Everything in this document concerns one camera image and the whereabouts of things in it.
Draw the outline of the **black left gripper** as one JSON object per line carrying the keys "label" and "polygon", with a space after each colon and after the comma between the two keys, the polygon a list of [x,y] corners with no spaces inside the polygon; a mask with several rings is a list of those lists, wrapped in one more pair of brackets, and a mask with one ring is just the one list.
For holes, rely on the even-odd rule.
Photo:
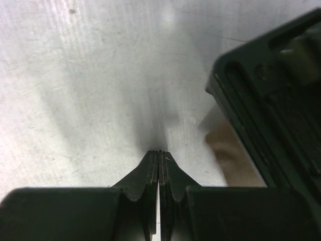
{"label": "black left gripper", "polygon": [[320,208],[320,9],[218,57],[206,91],[266,185]]}

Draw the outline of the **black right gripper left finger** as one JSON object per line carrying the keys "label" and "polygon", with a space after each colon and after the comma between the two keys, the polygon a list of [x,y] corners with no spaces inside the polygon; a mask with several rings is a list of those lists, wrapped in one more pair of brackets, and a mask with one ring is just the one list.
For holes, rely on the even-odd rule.
{"label": "black right gripper left finger", "polygon": [[1,201],[1,240],[151,240],[160,153],[111,187],[18,188]]}

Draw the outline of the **tan sock with striped cuff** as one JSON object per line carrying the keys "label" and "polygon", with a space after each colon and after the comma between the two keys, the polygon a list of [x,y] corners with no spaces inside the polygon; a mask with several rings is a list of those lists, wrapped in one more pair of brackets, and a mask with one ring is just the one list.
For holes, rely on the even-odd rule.
{"label": "tan sock with striped cuff", "polygon": [[213,152],[229,187],[266,186],[227,121],[210,131],[205,141]]}

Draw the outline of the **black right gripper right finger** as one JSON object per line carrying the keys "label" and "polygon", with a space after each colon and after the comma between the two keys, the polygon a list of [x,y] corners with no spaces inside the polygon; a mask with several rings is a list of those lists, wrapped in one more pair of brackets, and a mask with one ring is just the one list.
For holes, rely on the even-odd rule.
{"label": "black right gripper right finger", "polygon": [[158,176],[162,240],[320,240],[316,213],[293,189],[203,187],[169,152]]}

